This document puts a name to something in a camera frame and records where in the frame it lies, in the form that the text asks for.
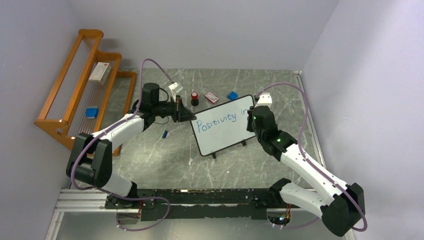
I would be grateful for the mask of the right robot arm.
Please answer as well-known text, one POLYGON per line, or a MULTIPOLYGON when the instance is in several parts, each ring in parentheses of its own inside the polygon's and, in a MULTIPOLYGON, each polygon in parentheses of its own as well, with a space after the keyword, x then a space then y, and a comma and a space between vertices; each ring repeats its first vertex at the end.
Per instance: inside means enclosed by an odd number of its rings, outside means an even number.
POLYGON ((270 202, 285 203, 306 210, 322 220, 334 235, 343 237, 365 217, 365 194, 356 182, 348 184, 317 163, 289 133, 279 130, 268 106, 252 106, 247 130, 253 132, 263 150, 289 166, 313 188, 299 187, 282 178, 273 185, 270 202))

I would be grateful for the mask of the white whiteboard black frame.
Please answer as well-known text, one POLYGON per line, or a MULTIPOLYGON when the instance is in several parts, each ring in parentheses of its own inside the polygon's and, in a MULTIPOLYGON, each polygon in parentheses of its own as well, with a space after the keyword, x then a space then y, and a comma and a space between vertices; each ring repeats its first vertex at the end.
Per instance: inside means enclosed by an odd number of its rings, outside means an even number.
POLYGON ((247 131, 247 111, 254 103, 252 95, 245 95, 197 112, 190 125, 200 155, 215 157, 216 152, 253 138, 255 134, 247 131))

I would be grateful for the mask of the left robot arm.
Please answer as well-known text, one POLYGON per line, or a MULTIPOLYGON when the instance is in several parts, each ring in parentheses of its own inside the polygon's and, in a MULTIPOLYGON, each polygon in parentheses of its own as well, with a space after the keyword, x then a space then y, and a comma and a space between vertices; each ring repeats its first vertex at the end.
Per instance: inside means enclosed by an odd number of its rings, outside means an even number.
POLYGON ((126 208, 138 203, 137 185, 113 171, 113 152, 134 135, 147 130, 157 117, 169 117, 175 123, 196 119, 183 104, 180 96, 183 86, 174 82, 168 88, 171 94, 167 100, 160 100, 163 88, 156 83, 145 83, 140 98, 120 120, 97 132, 82 132, 75 137, 66 175, 76 189, 81 189, 77 185, 80 181, 118 196, 126 208))

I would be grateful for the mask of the blue marker cap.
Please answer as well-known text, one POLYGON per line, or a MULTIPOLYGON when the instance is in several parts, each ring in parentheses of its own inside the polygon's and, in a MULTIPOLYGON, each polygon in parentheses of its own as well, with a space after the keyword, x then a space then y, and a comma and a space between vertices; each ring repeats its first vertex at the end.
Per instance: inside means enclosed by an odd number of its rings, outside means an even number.
POLYGON ((165 139, 167 137, 167 135, 168 135, 168 131, 165 130, 164 133, 162 134, 162 138, 165 139))

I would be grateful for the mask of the orange wooden shelf rack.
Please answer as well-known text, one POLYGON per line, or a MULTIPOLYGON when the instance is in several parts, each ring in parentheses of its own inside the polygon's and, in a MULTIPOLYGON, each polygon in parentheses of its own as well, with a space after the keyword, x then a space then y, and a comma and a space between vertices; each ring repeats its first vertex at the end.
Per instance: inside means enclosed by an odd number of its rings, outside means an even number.
POLYGON ((104 33, 99 29, 80 29, 68 56, 34 124, 65 148, 71 150, 79 133, 103 128, 103 119, 115 83, 128 84, 123 107, 131 107, 137 74, 120 71, 122 55, 99 50, 104 33), (97 62, 110 63, 103 85, 88 81, 97 62), (97 118, 86 118, 87 107, 97 107, 97 118))

